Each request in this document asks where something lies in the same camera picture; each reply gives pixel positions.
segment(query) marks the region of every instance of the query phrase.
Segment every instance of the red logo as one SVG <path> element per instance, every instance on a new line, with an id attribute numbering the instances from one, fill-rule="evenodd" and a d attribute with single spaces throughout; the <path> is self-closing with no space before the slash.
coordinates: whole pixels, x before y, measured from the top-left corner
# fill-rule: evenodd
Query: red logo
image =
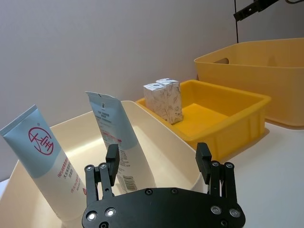
<path id="1" fill-rule="evenodd" d="M 28 131 L 29 140 L 34 143 L 37 151 L 44 155 L 51 155 L 54 144 L 50 141 L 52 137 L 41 127 L 33 127 Z"/>

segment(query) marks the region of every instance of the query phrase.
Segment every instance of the screw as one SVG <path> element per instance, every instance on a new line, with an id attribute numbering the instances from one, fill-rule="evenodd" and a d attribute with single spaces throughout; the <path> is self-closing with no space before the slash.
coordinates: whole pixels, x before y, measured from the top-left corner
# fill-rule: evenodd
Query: screw
<path id="1" fill-rule="evenodd" d="M 230 209 L 229 213 L 232 217 L 238 218 L 241 216 L 241 213 L 236 209 Z"/>
<path id="2" fill-rule="evenodd" d="M 102 222 L 99 226 L 100 228 L 108 228 L 109 227 L 109 223 L 107 222 Z"/>
<path id="3" fill-rule="evenodd" d="M 115 208 L 108 208 L 107 210 L 105 210 L 105 215 L 107 217 L 112 217 L 115 213 L 116 213 Z"/>
<path id="4" fill-rule="evenodd" d="M 146 191 L 144 191 L 144 193 L 146 193 L 146 195 L 150 196 L 150 195 L 152 195 L 153 191 L 152 191 L 152 189 L 146 189 Z"/>
<path id="5" fill-rule="evenodd" d="M 104 169 L 106 167 L 106 164 L 105 163 L 101 163 L 100 164 L 100 168 Z"/>
<path id="6" fill-rule="evenodd" d="M 219 163 L 218 163 L 217 161 L 213 161 L 213 162 L 212 162 L 212 165 L 213 165 L 213 166 L 219 166 Z"/>
<path id="7" fill-rule="evenodd" d="M 173 189 L 171 189 L 171 193 L 173 195 L 175 195 L 175 194 L 179 193 L 179 191 L 176 188 L 173 188 Z"/>
<path id="8" fill-rule="evenodd" d="M 89 220 L 89 221 L 93 221 L 95 220 L 97 217 L 97 214 L 95 212 L 90 212 L 87 216 L 86 216 L 86 219 Z"/>
<path id="9" fill-rule="evenodd" d="M 210 209 L 215 215 L 220 215 L 222 213 L 221 208 L 219 208 L 218 206 L 212 206 Z"/>
<path id="10" fill-rule="evenodd" d="M 227 164 L 226 164 L 226 167 L 227 167 L 227 168 L 233 168 L 234 165 L 233 165 L 232 163 L 227 163 Z"/>
<path id="11" fill-rule="evenodd" d="M 222 227 L 227 227 L 228 226 L 228 223 L 227 223 L 227 221 L 226 220 L 221 220 L 221 222 L 220 222 L 220 224 L 221 224 L 221 226 Z"/>
<path id="12" fill-rule="evenodd" d="M 88 166 L 87 168 L 86 168 L 86 170 L 91 170 L 91 169 L 93 169 L 93 167 L 92 166 Z"/>

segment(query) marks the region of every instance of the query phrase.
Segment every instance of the yellow plastic bin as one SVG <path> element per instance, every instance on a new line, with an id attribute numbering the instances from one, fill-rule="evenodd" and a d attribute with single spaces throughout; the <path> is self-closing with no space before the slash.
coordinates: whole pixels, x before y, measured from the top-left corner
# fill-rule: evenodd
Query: yellow plastic bin
<path id="1" fill-rule="evenodd" d="M 263 135 L 270 97 L 196 80 L 180 86 L 183 120 L 173 125 L 146 108 L 144 98 L 137 103 L 192 148 L 206 142 L 221 160 Z"/>
<path id="2" fill-rule="evenodd" d="M 200 81 L 268 95 L 266 119 L 304 126 L 304 38 L 239 43 L 194 62 Z"/>

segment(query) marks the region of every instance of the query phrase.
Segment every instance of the black cable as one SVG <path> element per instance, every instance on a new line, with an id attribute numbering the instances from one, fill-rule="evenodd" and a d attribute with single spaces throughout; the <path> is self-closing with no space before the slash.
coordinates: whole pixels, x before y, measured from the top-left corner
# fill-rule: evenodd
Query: black cable
<path id="1" fill-rule="evenodd" d="M 234 0 L 234 12 L 237 12 L 237 3 L 236 0 Z M 238 23 L 236 21 L 236 29 L 237 29 L 237 43 L 238 43 Z"/>
<path id="2" fill-rule="evenodd" d="M 290 1 L 290 0 L 285 0 L 288 4 L 297 4 L 297 3 L 300 3 L 304 0 L 298 0 L 298 1 Z"/>

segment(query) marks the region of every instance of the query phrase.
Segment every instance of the small box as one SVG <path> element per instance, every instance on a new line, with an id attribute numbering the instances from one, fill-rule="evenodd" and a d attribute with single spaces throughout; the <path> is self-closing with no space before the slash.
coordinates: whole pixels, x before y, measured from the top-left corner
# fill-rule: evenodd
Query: small box
<path id="1" fill-rule="evenodd" d="M 168 114 L 169 123 L 173 124 L 182 120 L 182 107 L 181 107 L 181 90 L 179 81 L 163 78 L 157 80 L 156 83 L 167 88 L 168 98 Z"/>
<path id="2" fill-rule="evenodd" d="M 143 86 L 143 94 L 147 108 L 165 121 L 169 121 L 166 87 L 157 83 L 147 84 Z"/>

